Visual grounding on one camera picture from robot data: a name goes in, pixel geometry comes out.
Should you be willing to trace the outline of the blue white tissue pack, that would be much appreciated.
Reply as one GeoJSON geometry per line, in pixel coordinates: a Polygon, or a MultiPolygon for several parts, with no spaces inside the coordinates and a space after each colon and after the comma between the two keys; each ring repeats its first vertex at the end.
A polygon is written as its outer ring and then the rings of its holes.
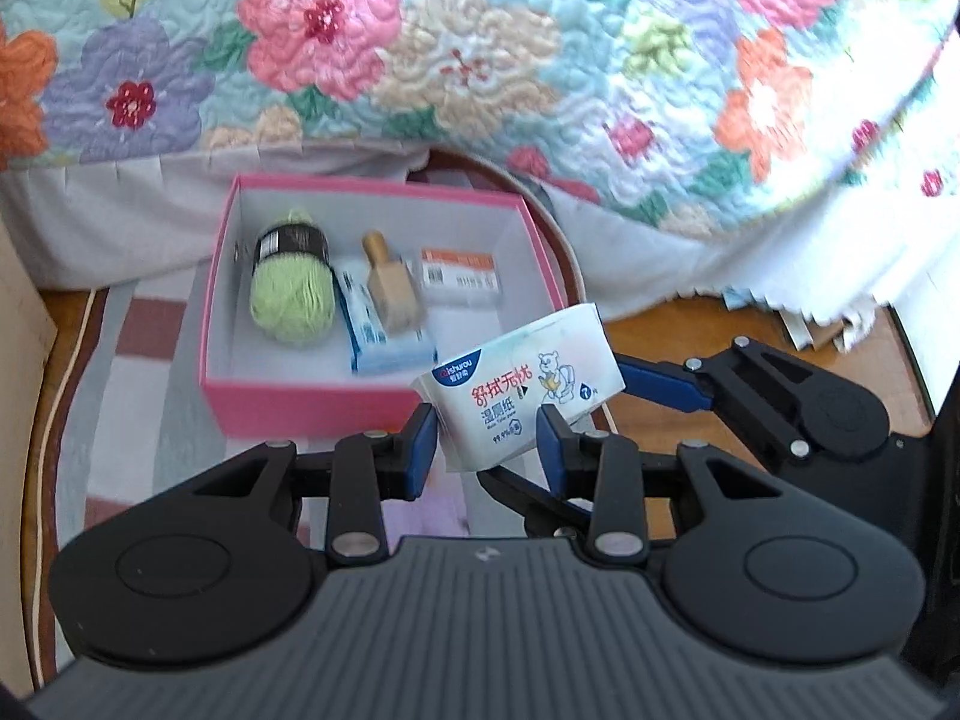
{"type": "Polygon", "coordinates": [[[389,333],[382,327],[368,291],[370,267],[359,257],[332,260],[338,304],[352,348],[352,371],[359,376],[384,376],[412,369],[430,369],[438,361],[433,337],[423,327],[389,333]]]}

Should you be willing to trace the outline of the white wet wipes pack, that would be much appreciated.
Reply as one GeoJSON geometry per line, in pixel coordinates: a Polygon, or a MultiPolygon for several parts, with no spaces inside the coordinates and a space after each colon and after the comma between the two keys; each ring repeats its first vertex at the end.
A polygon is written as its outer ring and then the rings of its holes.
{"type": "Polygon", "coordinates": [[[625,381],[597,307],[576,304],[433,367],[413,388],[438,411],[449,472],[475,473],[532,449],[540,408],[578,421],[625,381]]]}

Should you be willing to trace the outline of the wooden stamp bottle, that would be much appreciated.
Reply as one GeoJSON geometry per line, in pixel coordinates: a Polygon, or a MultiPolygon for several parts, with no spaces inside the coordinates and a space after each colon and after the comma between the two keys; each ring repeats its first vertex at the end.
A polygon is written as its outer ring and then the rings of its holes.
{"type": "Polygon", "coordinates": [[[368,291],[384,332],[392,335],[418,327],[421,305],[407,265],[392,253],[379,231],[366,232],[361,245],[370,262],[368,291]]]}

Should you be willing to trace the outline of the purple plush toy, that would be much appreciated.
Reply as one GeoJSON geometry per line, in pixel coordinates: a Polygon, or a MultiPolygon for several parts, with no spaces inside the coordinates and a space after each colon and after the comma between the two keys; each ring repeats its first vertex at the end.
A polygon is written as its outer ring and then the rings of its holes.
{"type": "Polygon", "coordinates": [[[466,506],[459,497],[422,497],[415,502],[389,500],[382,505],[389,543],[404,536],[466,536],[469,533],[466,506]]]}

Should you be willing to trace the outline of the pink cardboard box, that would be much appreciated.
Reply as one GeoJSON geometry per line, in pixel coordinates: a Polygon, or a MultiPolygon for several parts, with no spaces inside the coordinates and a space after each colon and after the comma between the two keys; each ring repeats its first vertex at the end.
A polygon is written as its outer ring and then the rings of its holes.
{"type": "Polygon", "coordinates": [[[210,266],[200,388],[235,439],[392,431],[418,376],[567,302],[517,195],[241,174],[210,266]]]}

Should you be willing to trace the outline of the torn paper scraps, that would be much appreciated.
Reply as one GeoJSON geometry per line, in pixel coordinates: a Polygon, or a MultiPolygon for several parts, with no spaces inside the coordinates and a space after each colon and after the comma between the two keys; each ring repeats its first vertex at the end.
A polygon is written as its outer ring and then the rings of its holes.
{"type": "Polygon", "coordinates": [[[857,298],[853,304],[844,307],[838,317],[821,322],[797,310],[789,310],[782,305],[771,304],[766,299],[755,298],[743,289],[722,291],[721,301],[727,310],[755,307],[768,314],[775,314],[781,320],[789,343],[797,351],[820,351],[827,346],[833,346],[840,353],[849,353],[871,334],[880,310],[884,309],[884,304],[878,304],[872,298],[857,298]]]}

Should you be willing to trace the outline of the green yarn ball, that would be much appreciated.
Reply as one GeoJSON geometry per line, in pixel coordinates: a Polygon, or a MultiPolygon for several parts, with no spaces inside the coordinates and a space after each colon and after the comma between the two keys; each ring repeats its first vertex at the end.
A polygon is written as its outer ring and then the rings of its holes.
{"type": "Polygon", "coordinates": [[[288,211],[254,245],[251,319],[278,343],[311,346],[331,330],[336,307],[327,238],[309,213],[288,211]]]}

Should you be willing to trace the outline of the white orange medicine box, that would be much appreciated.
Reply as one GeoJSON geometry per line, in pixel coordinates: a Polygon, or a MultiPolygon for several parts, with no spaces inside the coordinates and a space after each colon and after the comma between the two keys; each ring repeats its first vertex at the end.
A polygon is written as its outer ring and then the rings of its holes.
{"type": "Polygon", "coordinates": [[[485,252],[423,247],[416,274],[420,294],[431,304],[480,307],[501,298],[496,263],[485,252]]]}

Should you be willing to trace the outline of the striped oval rug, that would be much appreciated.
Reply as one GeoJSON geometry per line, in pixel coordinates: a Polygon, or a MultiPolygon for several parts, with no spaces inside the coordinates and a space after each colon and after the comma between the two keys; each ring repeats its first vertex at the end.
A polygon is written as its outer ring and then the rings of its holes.
{"type": "Polygon", "coordinates": [[[55,392],[37,408],[25,500],[29,635],[41,676],[71,658],[47,598],[53,556],[249,445],[224,437],[197,382],[208,270],[199,260],[87,296],[50,296],[73,348],[50,360],[55,392]]]}

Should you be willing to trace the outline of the floral quilt bedspread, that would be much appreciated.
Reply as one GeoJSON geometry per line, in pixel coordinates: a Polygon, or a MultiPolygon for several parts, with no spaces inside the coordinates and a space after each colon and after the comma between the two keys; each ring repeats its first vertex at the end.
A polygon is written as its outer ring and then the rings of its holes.
{"type": "Polygon", "coordinates": [[[850,171],[958,0],[2,0],[2,163],[459,148],[709,236],[850,171]]]}

